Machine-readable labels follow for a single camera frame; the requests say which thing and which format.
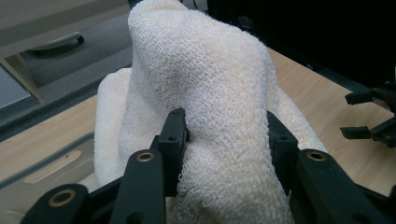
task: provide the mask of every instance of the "folded towel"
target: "folded towel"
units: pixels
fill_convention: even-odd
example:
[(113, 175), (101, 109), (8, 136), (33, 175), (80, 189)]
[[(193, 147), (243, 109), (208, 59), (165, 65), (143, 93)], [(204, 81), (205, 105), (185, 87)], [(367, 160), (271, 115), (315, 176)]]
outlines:
[(168, 113), (183, 107), (191, 140), (168, 223), (292, 223), (271, 163), (266, 111), (299, 148), (326, 149), (277, 86), (266, 47), (177, 0), (144, 0), (128, 23), (132, 69), (107, 76), (98, 91), (99, 184), (121, 176), (129, 156), (149, 148)]

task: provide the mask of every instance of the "wooden surface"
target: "wooden surface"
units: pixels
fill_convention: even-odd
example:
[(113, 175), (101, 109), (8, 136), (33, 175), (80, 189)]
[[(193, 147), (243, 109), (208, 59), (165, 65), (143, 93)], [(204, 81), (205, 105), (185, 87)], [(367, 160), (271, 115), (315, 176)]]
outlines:
[[(396, 149), (373, 140), (347, 140), (339, 128), (373, 128), (392, 113), (373, 103), (348, 105), (348, 90), (272, 50), (270, 53), (279, 85), (303, 111), (330, 154), (355, 182), (389, 195), (396, 184)], [(0, 143), (0, 180), (93, 132), (95, 108), (96, 97), (92, 97)]]

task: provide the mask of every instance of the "towel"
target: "towel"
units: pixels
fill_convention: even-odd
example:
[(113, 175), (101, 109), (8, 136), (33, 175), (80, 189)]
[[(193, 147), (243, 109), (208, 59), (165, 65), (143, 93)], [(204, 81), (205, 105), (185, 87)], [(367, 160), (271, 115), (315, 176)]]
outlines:
[(183, 107), (190, 142), (168, 223), (293, 223), (271, 163), (266, 111), (299, 140), (326, 151), (276, 83), (256, 37), (177, 0), (144, 0), (128, 19), (132, 68), (98, 90), (94, 164), (101, 186), (149, 148), (170, 111)]

